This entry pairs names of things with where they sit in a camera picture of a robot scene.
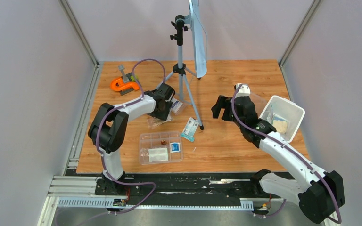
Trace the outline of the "cotton swab bag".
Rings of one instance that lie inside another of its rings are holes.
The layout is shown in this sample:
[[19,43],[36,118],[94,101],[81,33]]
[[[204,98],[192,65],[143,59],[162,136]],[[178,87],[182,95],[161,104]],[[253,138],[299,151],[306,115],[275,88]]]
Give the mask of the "cotton swab bag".
[[161,120],[158,118],[150,117],[150,118],[147,118],[147,125],[148,125],[149,129],[155,129],[156,127],[158,127],[166,122],[170,122],[172,120],[173,120],[172,116],[168,116],[166,120]]

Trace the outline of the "clear compartment tray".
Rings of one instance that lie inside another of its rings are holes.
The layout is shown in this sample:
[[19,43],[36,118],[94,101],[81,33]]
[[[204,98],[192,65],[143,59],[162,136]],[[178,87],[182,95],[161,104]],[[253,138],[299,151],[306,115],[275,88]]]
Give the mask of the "clear compartment tray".
[[181,162],[182,138],[178,131],[143,133],[139,141],[141,165]]

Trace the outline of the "blue square alcohol pad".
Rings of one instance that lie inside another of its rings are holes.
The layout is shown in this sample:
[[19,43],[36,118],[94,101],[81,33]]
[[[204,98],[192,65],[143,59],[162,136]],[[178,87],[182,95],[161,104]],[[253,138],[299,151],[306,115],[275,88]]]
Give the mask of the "blue square alcohol pad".
[[170,143],[170,152],[171,153],[179,153],[180,151],[181,151],[181,144],[179,142]]

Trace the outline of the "white gauze pad packet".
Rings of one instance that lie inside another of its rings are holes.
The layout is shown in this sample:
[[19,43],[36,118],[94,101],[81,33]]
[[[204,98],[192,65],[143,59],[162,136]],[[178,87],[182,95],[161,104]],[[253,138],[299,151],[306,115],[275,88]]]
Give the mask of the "white gauze pad packet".
[[148,149],[149,162],[168,161],[168,148],[151,148]]

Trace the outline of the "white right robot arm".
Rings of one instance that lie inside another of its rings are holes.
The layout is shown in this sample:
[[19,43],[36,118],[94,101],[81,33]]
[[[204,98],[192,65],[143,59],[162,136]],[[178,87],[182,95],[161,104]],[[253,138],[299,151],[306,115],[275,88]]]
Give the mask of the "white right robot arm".
[[248,96],[218,96],[211,108],[213,118],[224,110],[222,120],[235,123],[245,140],[280,163],[293,179],[282,178],[267,169],[255,173],[250,190],[255,196],[274,194],[299,206],[303,214],[319,224],[326,219],[341,224],[340,207],[345,203],[342,176],[315,165],[288,142],[268,121],[258,117]]

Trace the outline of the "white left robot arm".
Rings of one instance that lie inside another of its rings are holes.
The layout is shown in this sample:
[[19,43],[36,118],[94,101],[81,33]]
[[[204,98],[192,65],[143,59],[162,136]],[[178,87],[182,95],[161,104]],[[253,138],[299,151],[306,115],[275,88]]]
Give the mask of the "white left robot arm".
[[132,120],[148,114],[166,120],[172,106],[174,89],[165,83],[154,90],[142,94],[125,103],[111,105],[103,103],[89,128],[88,137],[100,154],[103,177],[108,179],[107,188],[113,194],[121,194],[125,186],[156,185],[153,182],[127,183],[121,177],[124,170],[121,165],[120,147],[125,138],[127,125]]

